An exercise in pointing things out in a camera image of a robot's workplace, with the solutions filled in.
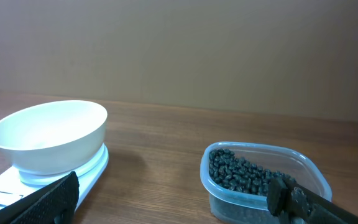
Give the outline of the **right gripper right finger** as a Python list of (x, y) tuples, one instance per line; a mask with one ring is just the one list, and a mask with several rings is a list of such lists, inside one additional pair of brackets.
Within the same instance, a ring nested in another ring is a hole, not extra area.
[(288, 178), (270, 181), (267, 207), (281, 224), (299, 219), (307, 224), (358, 224), (358, 216)]

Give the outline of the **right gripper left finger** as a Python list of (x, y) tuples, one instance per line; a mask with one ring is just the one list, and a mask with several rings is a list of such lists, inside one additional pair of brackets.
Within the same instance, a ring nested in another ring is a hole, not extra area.
[(76, 172), (0, 210), (0, 224), (71, 224), (79, 200)]

